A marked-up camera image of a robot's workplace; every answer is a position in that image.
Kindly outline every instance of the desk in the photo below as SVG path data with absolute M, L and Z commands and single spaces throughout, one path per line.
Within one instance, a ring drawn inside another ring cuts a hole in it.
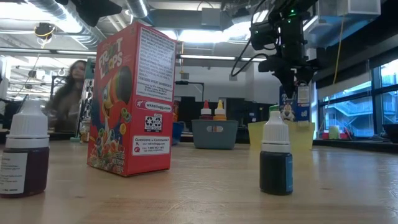
M 44 194 L 0 199 L 1 223 L 397 223 L 398 159 L 316 147 L 294 155 L 294 192 L 259 190 L 258 151 L 172 149 L 172 168 L 120 177 L 86 166 L 86 146 L 54 141 Z

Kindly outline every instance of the yellow cable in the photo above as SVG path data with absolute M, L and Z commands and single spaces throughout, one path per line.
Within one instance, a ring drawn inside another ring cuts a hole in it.
M 344 20 L 345 20 L 345 15 L 343 15 L 343 18 L 342 18 L 342 20 L 341 20 L 340 40 L 339 40 L 339 43 L 338 43 L 338 50 L 337 50 L 335 77 L 333 78 L 333 84 L 332 84 L 332 86 L 336 83 L 336 79 L 337 79 L 338 62 L 339 62 L 339 60 L 340 60 L 341 43 L 342 43 L 342 41 L 343 41 Z M 326 106 L 325 111 L 326 111 L 327 109 L 329 109 L 330 98 L 331 98 L 331 95 L 330 95 L 329 98 L 328 98 L 328 105 Z M 321 126 L 319 127 L 319 129 L 318 129 L 318 134 L 320 133 L 320 130 L 323 128 L 323 126 L 325 125 L 325 116 L 323 116 L 322 124 L 321 124 Z
M 52 32 L 54 32 L 54 30 L 55 30 L 55 27 L 53 27 L 52 30 L 46 34 L 36 34 L 36 29 L 37 29 L 37 27 L 35 27 L 34 32 L 37 37 L 45 37 L 45 36 L 52 34 Z

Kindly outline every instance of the small box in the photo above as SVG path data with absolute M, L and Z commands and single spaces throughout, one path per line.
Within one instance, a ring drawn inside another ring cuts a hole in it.
M 175 46 L 138 22 L 99 44 L 88 165 L 123 176 L 170 168 Z
M 287 97 L 281 86 L 279 95 L 279 109 L 283 120 L 294 122 L 310 121 L 310 88 L 307 84 L 297 83 L 291 98 Z
M 201 9 L 201 25 L 202 28 L 220 30 L 221 29 L 221 12 L 220 9 Z
M 233 149 L 237 121 L 192 120 L 193 144 L 198 149 Z

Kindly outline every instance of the white wall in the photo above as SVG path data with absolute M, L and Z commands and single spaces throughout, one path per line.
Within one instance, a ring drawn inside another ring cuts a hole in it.
M 257 103 L 277 104 L 280 81 L 271 72 L 259 72 L 258 63 L 246 71 L 246 100 Z
M 180 69 L 175 68 L 176 81 L 181 80 Z M 241 72 L 237 81 L 230 81 L 231 68 L 184 67 L 183 71 L 189 73 L 189 80 L 186 81 L 205 83 L 205 100 L 217 102 L 219 98 L 245 98 L 246 72 Z M 202 101 L 201 85 L 176 85 L 174 95 L 194 96 L 196 101 Z
M 246 97 L 247 101 L 254 101 L 254 66 L 249 66 L 246 70 Z
M 175 80 L 181 80 L 180 67 L 175 68 Z M 279 80 L 271 73 L 258 72 L 258 63 L 252 63 L 246 72 L 238 75 L 237 81 L 230 81 L 231 68 L 184 67 L 189 73 L 189 82 L 205 83 L 205 100 L 217 102 L 219 98 L 244 98 L 257 103 L 279 102 Z M 176 85 L 175 97 L 194 96 L 201 101 L 201 85 Z

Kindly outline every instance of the bottle label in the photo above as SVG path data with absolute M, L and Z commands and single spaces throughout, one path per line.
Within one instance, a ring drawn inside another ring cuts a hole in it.
M 27 153 L 2 154 L 0 194 L 24 193 Z
M 293 157 L 286 157 L 286 191 L 293 191 Z

